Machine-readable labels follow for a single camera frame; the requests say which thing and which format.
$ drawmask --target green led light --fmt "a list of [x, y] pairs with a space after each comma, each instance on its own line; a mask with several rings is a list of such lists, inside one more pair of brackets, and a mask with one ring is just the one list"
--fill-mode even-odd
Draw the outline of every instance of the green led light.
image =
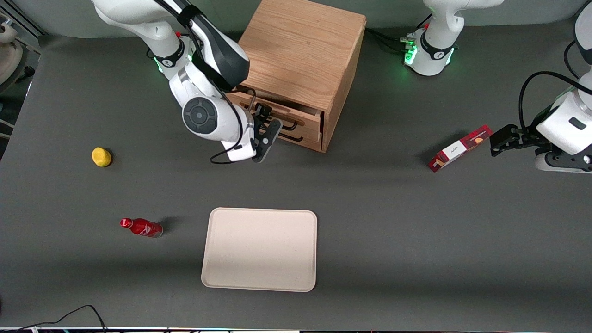
[[413, 63], [413, 60], [415, 60], [416, 54], [417, 54], [417, 46], [413, 46], [413, 48], [411, 48], [411, 50], [407, 51], [407, 54], [405, 55], [405, 63], [408, 65], [411, 65]]
[[446, 60], [447, 65], [450, 63], [450, 59], [452, 58], [453, 53], [454, 53], [454, 47], [452, 48], [452, 50], [450, 50], [450, 55], [448, 56], [448, 60]]
[[162, 68], [160, 68], [160, 63], [156, 60], [156, 57], [154, 58], [154, 62], [156, 62], [156, 66], [158, 66], [158, 71], [162, 73]]

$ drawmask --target black metal handle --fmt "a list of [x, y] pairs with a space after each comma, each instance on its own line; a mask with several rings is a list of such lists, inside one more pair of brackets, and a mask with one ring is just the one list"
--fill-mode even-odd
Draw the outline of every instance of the black metal handle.
[[283, 134], [283, 133], [280, 133], [279, 136], [281, 136], [281, 137], [283, 137], [285, 139], [288, 139], [288, 140], [296, 141], [296, 142], [300, 142], [300, 141], [304, 140], [303, 137], [295, 138], [293, 136], [286, 135], [286, 134]]
[[293, 131], [296, 129], [296, 127], [298, 127], [298, 122], [294, 121], [294, 124], [292, 124], [292, 126], [282, 126], [282, 130], [284, 131]]

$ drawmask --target gray table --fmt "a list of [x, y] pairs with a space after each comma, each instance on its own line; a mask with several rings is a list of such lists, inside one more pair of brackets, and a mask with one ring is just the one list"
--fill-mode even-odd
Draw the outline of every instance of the gray table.
[[[450, 67], [424, 78], [368, 36], [328, 153], [279, 142], [264, 164], [215, 166], [221, 145], [185, 130], [139, 39], [44, 38], [0, 162], [0, 325], [91, 303], [110, 326], [590, 332], [592, 177], [488, 147], [426, 166], [465, 131], [517, 122], [522, 82], [567, 73], [570, 40], [569, 22], [467, 28]], [[526, 117], [565, 87], [533, 82]], [[96, 146], [113, 166], [92, 163]], [[220, 206], [316, 212], [316, 288], [204, 287]], [[134, 236], [125, 216], [166, 233]], [[97, 322], [85, 312], [64, 325]]]

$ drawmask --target red and white box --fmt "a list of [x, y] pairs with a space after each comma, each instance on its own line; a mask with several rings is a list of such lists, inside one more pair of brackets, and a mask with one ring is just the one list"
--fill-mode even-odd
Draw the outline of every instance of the red and white box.
[[483, 125], [479, 127], [469, 135], [439, 151], [430, 162], [430, 169], [432, 169], [433, 172], [442, 169], [452, 163], [452, 161], [482, 144], [483, 141], [487, 140], [492, 134], [493, 132], [489, 126]]

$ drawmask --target bottle cap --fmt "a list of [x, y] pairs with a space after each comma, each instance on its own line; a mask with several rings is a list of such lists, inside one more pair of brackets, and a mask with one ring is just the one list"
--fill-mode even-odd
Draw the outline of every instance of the bottle cap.
[[124, 228], [131, 228], [131, 226], [134, 224], [134, 220], [126, 217], [125, 219], [121, 219], [119, 224]]

